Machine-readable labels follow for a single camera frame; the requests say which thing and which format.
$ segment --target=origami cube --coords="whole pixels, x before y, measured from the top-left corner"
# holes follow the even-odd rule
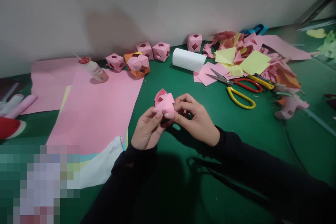
[[[136,49],[140,52],[142,52],[143,55],[145,55],[146,57],[148,57],[148,60],[153,60],[153,50],[151,45],[149,44],[149,42],[143,42],[143,43],[139,43],[136,44]]]
[[[188,51],[199,52],[202,45],[201,34],[189,34],[187,40]]]
[[[159,42],[153,46],[154,59],[165,62],[169,57],[170,45]]]
[[[140,79],[151,72],[148,58],[145,55],[142,55],[140,51],[136,53],[125,54],[124,57],[127,68],[137,79]]]
[[[126,66],[125,59],[118,54],[111,54],[105,59],[107,61],[107,65],[117,72],[120,72]]]

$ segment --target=black sweater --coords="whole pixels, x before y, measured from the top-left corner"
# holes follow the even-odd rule
[[[221,164],[203,165],[258,190],[267,201],[263,207],[279,219],[335,223],[335,190],[297,167],[243,143],[237,134],[217,128],[221,136],[212,150]],[[156,148],[142,151],[129,145],[116,160],[110,178],[81,223],[107,223],[110,216],[114,223],[127,223],[141,185],[155,166],[155,155]]]

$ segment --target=pink origami cube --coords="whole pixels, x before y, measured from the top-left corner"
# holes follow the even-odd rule
[[[136,44],[136,50],[142,52],[143,55],[148,57],[148,60],[151,61],[154,59],[153,57],[153,50],[149,42],[143,42]]]
[[[199,52],[202,45],[201,34],[189,34],[187,40],[188,51]]]
[[[120,72],[126,66],[125,59],[118,54],[111,54],[105,59],[107,61],[107,65],[117,72]]]
[[[154,59],[165,62],[169,57],[170,45],[159,42],[153,46]]]

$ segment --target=white bottle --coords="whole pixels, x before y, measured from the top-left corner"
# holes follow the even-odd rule
[[[78,63],[82,65],[82,67],[89,72],[89,74],[99,82],[105,82],[109,79],[109,76],[105,71],[99,67],[99,65],[92,61],[88,57],[83,57],[78,60]]]

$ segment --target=white paper roll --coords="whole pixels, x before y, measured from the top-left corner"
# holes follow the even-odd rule
[[[200,72],[206,58],[205,55],[176,48],[173,52],[173,65],[193,72]]]

